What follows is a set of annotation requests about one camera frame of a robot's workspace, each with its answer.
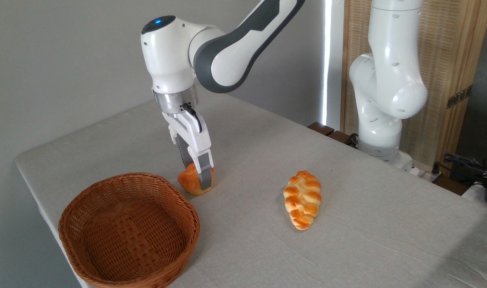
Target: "bread roll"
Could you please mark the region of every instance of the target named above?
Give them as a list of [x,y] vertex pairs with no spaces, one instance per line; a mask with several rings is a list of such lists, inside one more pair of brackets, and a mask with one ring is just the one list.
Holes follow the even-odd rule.
[[201,184],[198,178],[198,172],[196,171],[196,166],[194,164],[189,164],[185,171],[178,175],[178,182],[180,183],[183,190],[192,195],[201,195],[208,192],[213,187],[213,180],[215,174],[215,168],[212,167],[212,186],[206,190],[201,190]]
[[297,172],[284,188],[284,206],[298,230],[309,228],[318,215],[318,207],[322,203],[320,189],[320,182],[308,171]]

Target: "gray tablecloth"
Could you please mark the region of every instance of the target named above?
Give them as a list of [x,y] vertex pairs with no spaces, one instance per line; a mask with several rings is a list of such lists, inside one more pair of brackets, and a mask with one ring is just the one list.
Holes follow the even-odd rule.
[[[171,287],[487,287],[487,209],[294,122],[200,89],[216,166],[187,198],[201,234]],[[126,172],[183,171],[158,105],[145,104],[20,155],[17,165],[58,242],[64,208]],[[322,184],[297,231],[282,189],[299,170]]]

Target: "braided bread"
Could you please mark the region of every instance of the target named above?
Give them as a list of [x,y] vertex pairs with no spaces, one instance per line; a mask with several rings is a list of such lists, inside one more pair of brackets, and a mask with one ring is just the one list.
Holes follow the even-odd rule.
[[213,175],[215,174],[215,168],[211,168],[212,172],[212,186],[207,188],[206,190],[201,190],[201,184],[198,178],[198,172],[196,171],[196,166],[194,164],[189,164],[185,171],[181,172],[178,175],[178,182],[180,183],[181,187],[185,192],[188,192],[192,195],[201,195],[205,192],[208,192],[213,187]]
[[318,215],[318,206],[322,203],[320,189],[320,182],[308,171],[297,172],[284,188],[284,205],[298,230],[309,228]]

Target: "brown woven basket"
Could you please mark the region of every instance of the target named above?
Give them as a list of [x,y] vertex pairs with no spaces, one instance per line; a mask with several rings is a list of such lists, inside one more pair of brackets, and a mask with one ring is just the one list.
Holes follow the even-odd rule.
[[180,275],[198,241],[192,204],[158,175],[91,185],[64,210],[59,237],[76,273],[100,288],[159,288]]

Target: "white wall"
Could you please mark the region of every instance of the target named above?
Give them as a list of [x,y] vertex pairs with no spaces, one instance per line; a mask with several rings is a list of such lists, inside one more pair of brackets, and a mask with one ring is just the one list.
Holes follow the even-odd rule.
[[[231,31],[257,3],[0,0],[0,288],[79,286],[15,157],[153,100],[140,48],[149,20],[174,14]],[[300,124],[320,120],[323,18],[324,1],[306,1],[233,96]]]

